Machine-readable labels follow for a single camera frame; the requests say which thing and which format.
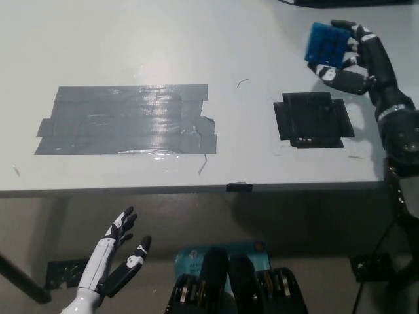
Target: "gray floor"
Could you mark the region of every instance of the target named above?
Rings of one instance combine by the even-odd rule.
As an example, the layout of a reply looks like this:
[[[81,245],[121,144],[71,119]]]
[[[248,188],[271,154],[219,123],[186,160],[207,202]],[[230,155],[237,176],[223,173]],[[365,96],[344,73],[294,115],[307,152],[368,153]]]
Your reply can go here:
[[[391,219],[379,190],[266,194],[96,196],[69,200],[0,200],[0,251],[43,283],[51,260],[90,255],[119,212],[139,215],[135,238],[118,252],[122,260],[145,234],[153,246],[139,275],[98,313],[162,313],[173,287],[173,255],[193,244],[263,239],[274,267],[291,268],[311,314],[350,313],[357,291],[348,256],[370,253]],[[406,261],[403,233],[395,228],[384,249]],[[59,313],[75,289],[56,290],[36,305],[0,278],[0,313]],[[358,313],[416,313],[419,286],[396,296],[368,284]]]

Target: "white table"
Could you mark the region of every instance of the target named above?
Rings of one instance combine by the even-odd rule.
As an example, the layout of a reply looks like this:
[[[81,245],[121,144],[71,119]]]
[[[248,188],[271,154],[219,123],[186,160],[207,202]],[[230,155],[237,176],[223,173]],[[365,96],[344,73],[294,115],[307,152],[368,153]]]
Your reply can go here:
[[[304,62],[313,22],[377,33],[403,91],[419,103],[419,6],[307,9],[277,0],[72,0],[0,4],[0,195],[224,191],[382,180],[384,151],[366,97],[347,104],[355,138],[297,150],[280,141],[274,100],[327,91]],[[238,82],[248,79],[237,88]],[[59,86],[208,84],[217,154],[34,156]]]

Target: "black cable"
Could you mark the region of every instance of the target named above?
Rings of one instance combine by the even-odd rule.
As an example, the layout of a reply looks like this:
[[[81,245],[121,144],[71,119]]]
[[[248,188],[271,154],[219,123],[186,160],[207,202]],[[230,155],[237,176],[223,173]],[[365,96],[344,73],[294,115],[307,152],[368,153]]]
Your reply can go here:
[[[383,241],[387,237],[390,230],[393,228],[394,224],[395,224],[395,220],[391,221],[390,224],[388,225],[388,227],[386,228],[386,230],[384,231],[384,233],[382,234],[380,240],[378,241],[378,243],[376,244],[376,246],[373,250],[373,253],[371,254],[371,257],[370,257],[371,260],[374,258],[375,254],[377,253],[377,251],[381,247],[381,244],[383,243]],[[359,301],[361,300],[361,295],[362,295],[363,289],[364,289],[364,282],[361,282],[361,284],[359,285],[359,288],[358,288],[358,293],[356,294],[354,306],[352,307],[352,314],[356,314],[356,310],[358,309],[358,305],[359,305]]]
[[[296,7],[313,8],[313,9],[325,9],[325,8],[336,8],[336,7],[371,7],[375,5],[398,5],[401,3],[409,3],[411,0],[369,0],[367,3],[364,1],[349,1],[341,0],[334,1],[328,0],[318,3],[318,1],[295,3],[287,0],[278,0],[279,2],[287,5],[295,5]]]

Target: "blue object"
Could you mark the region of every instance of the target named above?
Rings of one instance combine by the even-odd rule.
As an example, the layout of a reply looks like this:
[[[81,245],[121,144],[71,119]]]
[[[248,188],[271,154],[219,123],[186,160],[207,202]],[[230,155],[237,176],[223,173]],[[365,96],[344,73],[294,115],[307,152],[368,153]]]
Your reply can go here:
[[[350,35],[345,29],[314,23],[304,59],[310,63],[342,67]]]
[[[201,272],[202,261],[204,260],[204,255],[213,246],[226,249],[229,256],[236,254],[246,254],[255,266],[255,271],[270,269],[269,256],[268,252],[266,251],[266,245],[264,242],[250,241],[220,245],[201,245],[196,247],[187,247],[186,249],[183,249],[176,254],[176,279],[184,273],[199,276],[199,273]],[[231,292],[230,278],[228,277],[224,291]]]

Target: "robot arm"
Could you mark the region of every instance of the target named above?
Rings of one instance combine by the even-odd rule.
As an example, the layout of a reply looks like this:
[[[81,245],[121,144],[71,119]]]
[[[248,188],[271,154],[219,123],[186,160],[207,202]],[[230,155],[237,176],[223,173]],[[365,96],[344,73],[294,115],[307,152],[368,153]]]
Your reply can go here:
[[[414,260],[419,261],[419,213],[408,209],[400,180],[419,175],[419,111],[411,98],[398,87],[393,66],[384,46],[373,32],[357,23],[332,20],[332,26],[351,32],[355,44],[347,51],[357,56],[347,59],[341,69],[309,63],[308,67],[328,86],[352,94],[369,93],[387,158],[384,180],[388,187],[395,219],[406,232]],[[368,76],[346,70],[358,65]]]
[[[116,250],[132,238],[132,234],[126,232],[137,218],[137,214],[131,215],[133,210],[129,207],[121,213],[99,240],[83,272],[77,296],[62,314],[93,314],[105,296],[113,297],[140,270],[150,248],[149,235],[143,238],[134,254],[109,275]]]
[[[389,163],[413,170],[419,165],[419,112],[399,89],[380,38],[357,23],[332,20],[331,24],[351,32],[355,44],[349,44],[347,51],[357,56],[347,59],[341,69],[314,63],[308,67],[334,89],[357,95],[368,92]],[[346,69],[353,65],[366,68],[368,76]]]

